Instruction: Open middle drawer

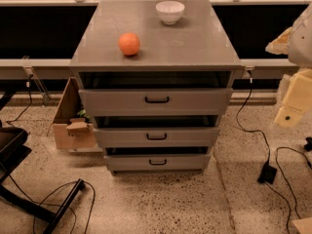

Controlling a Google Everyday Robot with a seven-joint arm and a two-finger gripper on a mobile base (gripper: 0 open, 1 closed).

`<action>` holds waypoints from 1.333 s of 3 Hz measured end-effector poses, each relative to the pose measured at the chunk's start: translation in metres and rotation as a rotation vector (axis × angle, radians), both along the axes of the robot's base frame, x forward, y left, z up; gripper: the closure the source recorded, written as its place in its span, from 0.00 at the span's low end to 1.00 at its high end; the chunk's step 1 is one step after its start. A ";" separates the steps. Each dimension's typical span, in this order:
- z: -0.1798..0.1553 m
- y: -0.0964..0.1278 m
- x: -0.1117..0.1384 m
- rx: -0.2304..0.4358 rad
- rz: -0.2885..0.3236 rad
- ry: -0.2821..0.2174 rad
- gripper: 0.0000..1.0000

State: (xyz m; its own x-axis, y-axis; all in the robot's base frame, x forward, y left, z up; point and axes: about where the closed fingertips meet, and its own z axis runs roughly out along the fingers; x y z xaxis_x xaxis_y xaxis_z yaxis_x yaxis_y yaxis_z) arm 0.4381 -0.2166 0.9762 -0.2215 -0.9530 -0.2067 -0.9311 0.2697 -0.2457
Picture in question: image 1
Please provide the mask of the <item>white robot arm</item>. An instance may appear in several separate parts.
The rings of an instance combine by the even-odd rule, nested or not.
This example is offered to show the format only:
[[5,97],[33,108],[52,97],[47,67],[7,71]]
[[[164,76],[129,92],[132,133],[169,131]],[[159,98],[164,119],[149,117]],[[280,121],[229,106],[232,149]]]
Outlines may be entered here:
[[287,55],[299,70],[290,78],[274,123],[283,128],[295,126],[312,109],[312,4],[265,51]]

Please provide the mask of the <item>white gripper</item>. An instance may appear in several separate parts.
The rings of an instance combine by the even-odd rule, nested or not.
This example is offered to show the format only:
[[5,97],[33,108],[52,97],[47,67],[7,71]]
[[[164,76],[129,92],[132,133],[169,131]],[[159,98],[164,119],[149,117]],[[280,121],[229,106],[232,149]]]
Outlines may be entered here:
[[294,127],[312,109],[312,70],[302,68],[288,79],[288,87],[274,123],[282,128]]

